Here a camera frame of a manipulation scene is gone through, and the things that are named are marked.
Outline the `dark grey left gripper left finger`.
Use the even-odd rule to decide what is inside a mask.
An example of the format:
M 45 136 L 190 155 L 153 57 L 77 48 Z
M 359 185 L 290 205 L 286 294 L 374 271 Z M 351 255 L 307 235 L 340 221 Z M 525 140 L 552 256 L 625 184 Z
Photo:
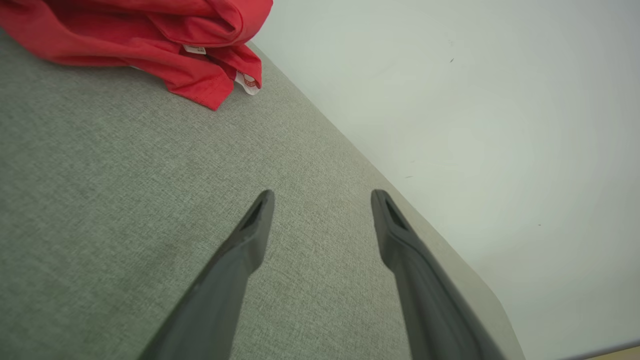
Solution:
M 139 356 L 228 360 L 249 277 L 265 259 L 275 194 L 259 193 Z

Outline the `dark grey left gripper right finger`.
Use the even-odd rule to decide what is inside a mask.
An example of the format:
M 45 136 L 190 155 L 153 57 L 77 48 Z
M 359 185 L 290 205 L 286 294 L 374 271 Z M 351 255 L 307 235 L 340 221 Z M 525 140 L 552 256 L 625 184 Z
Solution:
M 395 277 L 414 360 L 503 360 L 505 354 L 382 189 L 371 193 L 382 262 Z

